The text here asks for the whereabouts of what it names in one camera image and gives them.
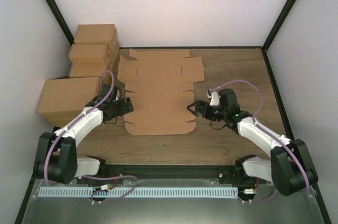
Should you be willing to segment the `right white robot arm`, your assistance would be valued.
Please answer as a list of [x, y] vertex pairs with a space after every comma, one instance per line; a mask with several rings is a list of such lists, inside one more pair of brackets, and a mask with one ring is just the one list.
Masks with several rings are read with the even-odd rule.
[[187, 106], [195, 116], [210, 122], [224, 122], [224, 126], [250, 140], [263, 150], [269, 160], [254, 155], [236, 161], [235, 178], [247, 183], [253, 177], [272, 183], [284, 196], [306, 190], [318, 182], [318, 175], [306, 144], [291, 140], [267, 128], [253, 115], [240, 109], [233, 89], [208, 90], [209, 102], [197, 100]]

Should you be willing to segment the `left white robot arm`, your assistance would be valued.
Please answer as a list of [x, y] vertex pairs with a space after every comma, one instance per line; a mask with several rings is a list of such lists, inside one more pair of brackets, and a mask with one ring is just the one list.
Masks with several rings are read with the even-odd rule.
[[101, 93], [89, 101], [71, 122], [60, 129], [43, 133], [38, 141], [33, 176], [46, 183], [68, 184], [73, 179], [89, 176], [95, 183], [107, 180], [108, 171], [98, 157], [78, 157], [77, 147], [97, 126], [134, 111], [129, 97], [121, 89], [103, 85]]

